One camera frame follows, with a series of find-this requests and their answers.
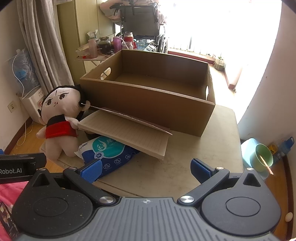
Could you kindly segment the cluttered folding side table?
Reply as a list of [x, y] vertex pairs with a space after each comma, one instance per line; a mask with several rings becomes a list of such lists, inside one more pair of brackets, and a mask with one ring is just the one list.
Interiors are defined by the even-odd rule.
[[[142, 51], [155, 52], [156, 48], [153, 45], [148, 45], [147, 47], [142, 49]], [[91, 58], [90, 56], [83, 56], [83, 57], [78, 56], [75, 58], [75, 61], [91, 61], [95, 66], [97, 66], [98, 64], [96, 64], [95, 61], [99, 61], [99, 62], [105, 61], [107, 58], [109, 58], [113, 54], [114, 53], [112, 53], [111, 55], [105, 55], [99, 52], [96, 58]]]

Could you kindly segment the light blue plastic stool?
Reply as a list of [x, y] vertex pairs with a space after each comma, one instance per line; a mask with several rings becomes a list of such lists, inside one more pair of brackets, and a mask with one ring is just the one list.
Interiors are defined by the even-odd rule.
[[[252, 168], [252, 164], [250, 162], [250, 155], [253, 153], [256, 145], [259, 144], [259, 141], [255, 138], [250, 138], [241, 144], [241, 153], [243, 160], [243, 168]], [[263, 168], [263, 172], [257, 171], [263, 181], [267, 179], [269, 176], [269, 171], [266, 167]]]

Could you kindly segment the wall power socket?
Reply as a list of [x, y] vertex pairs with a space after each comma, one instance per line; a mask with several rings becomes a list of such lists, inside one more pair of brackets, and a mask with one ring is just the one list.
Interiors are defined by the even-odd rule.
[[11, 101], [9, 104], [8, 104], [8, 109], [10, 111], [10, 113], [13, 113], [15, 110], [16, 110], [16, 104], [14, 101]]

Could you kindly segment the blue bottle on floor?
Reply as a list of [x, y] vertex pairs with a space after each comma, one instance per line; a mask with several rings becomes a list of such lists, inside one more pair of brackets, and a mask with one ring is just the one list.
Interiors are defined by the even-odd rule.
[[284, 140], [278, 147], [277, 158], [281, 159], [282, 157], [286, 156], [290, 152], [294, 143], [295, 143], [295, 139], [293, 137], [290, 137], [287, 140]]

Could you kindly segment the blue water jug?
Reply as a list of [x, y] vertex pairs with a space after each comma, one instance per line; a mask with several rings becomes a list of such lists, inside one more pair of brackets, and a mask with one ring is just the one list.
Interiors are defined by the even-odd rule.
[[16, 94], [26, 98], [33, 90], [40, 87], [28, 50], [22, 49], [11, 60], [11, 70], [16, 80]]

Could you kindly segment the purple plastic bottle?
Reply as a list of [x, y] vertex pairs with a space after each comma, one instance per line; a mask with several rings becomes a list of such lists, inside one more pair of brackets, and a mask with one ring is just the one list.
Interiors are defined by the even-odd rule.
[[114, 37], [113, 38], [113, 46], [114, 46], [114, 52], [117, 53], [122, 49], [122, 45], [121, 45], [121, 38], [120, 37]]

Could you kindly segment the green wooden wardrobe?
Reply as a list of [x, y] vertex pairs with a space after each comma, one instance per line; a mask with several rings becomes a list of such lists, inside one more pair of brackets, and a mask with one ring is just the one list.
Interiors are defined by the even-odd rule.
[[98, 64], [98, 61], [77, 61], [76, 49], [88, 43], [87, 33], [98, 30], [98, 37], [115, 35], [114, 23], [101, 11], [104, 1], [68, 1], [57, 5], [61, 40], [72, 79], [79, 84], [80, 77]]

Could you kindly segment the blue white wipes pack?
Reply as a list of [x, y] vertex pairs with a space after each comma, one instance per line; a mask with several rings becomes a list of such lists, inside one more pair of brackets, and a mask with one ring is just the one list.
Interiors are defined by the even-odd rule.
[[80, 145], [76, 155], [83, 159], [84, 165], [101, 160], [101, 178], [128, 163], [138, 153], [138, 150], [114, 139], [99, 136]]

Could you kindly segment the plush doll black hair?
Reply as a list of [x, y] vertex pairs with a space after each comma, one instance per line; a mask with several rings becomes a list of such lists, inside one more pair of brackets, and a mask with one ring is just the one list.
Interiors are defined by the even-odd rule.
[[36, 136], [45, 140], [44, 154], [56, 161], [61, 153], [74, 157], [79, 147], [78, 123], [90, 107], [81, 86], [62, 85], [50, 91], [38, 110], [44, 125]]

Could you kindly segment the dark glass teapot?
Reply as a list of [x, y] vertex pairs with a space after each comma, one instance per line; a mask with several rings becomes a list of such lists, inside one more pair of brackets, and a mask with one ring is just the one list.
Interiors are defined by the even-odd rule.
[[99, 38], [98, 45], [102, 54], [111, 54], [111, 41], [109, 37]]

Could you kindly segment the green plastic cup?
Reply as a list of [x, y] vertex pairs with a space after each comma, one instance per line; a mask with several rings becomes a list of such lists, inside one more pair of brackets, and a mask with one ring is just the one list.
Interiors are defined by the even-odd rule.
[[257, 172], [268, 171], [273, 165], [273, 155], [264, 144], [257, 144], [250, 155], [250, 164]]

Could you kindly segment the potted plant by window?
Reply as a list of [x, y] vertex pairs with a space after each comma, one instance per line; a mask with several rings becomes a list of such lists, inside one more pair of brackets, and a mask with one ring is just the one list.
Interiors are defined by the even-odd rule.
[[214, 68], [217, 71], [223, 71], [225, 69], [225, 61], [221, 56], [215, 59]]

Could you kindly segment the beige curtain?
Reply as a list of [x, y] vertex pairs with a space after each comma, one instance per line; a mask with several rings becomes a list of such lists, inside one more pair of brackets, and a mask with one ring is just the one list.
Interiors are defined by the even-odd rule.
[[74, 85], [56, 29], [53, 1], [17, 1], [18, 19], [44, 92]]

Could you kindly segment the pink plastic tumbler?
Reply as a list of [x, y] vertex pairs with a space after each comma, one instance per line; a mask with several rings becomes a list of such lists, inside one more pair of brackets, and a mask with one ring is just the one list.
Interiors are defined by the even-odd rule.
[[89, 46], [90, 57], [96, 58], [98, 56], [98, 51], [97, 51], [97, 44], [94, 38], [91, 38], [88, 41], [88, 46]]

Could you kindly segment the brown cardboard box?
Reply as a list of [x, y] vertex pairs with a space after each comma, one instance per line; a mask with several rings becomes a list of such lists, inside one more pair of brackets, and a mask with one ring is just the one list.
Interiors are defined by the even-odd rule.
[[121, 50], [80, 79], [93, 106], [200, 137], [215, 108], [206, 62]]

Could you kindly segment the white water dispenser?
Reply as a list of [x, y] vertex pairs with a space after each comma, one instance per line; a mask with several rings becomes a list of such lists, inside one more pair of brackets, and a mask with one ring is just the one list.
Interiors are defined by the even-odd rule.
[[38, 110], [41, 109], [44, 98], [45, 94], [41, 87], [35, 88], [24, 97], [20, 97], [22, 104], [34, 122], [40, 123]]

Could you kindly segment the red thermos bottle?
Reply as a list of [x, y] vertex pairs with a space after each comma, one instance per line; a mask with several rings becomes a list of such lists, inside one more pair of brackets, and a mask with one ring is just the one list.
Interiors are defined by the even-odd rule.
[[133, 41], [133, 33], [125, 32], [123, 35], [124, 47], [125, 49], [133, 50], [134, 49], [134, 41]]

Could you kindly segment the black wheelchair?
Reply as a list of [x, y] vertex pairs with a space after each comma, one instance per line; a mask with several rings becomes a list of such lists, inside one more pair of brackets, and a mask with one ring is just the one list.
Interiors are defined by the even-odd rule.
[[165, 21], [158, 10], [158, 3], [136, 4], [129, 1], [115, 3], [109, 7], [114, 14], [120, 15], [119, 37], [133, 36], [136, 49], [146, 52], [168, 52], [168, 38]]

